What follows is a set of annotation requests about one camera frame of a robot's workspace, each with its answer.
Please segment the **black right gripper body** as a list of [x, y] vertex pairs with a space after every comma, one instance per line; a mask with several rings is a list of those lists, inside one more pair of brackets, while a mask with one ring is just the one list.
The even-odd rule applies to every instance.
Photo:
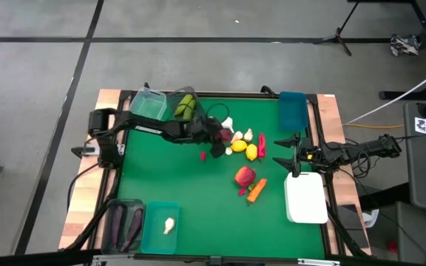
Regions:
[[298, 177], [302, 172], [302, 162], [317, 164], [321, 159], [321, 148], [314, 146], [308, 137], [302, 138], [300, 134], [292, 137], [294, 147], [292, 176]]

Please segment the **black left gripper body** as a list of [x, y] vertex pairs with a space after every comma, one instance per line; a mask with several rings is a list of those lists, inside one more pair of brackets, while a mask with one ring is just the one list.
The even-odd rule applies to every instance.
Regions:
[[189, 121], [189, 141], [190, 143], [223, 143], [221, 130], [217, 130], [214, 125], [215, 117], [193, 117]]

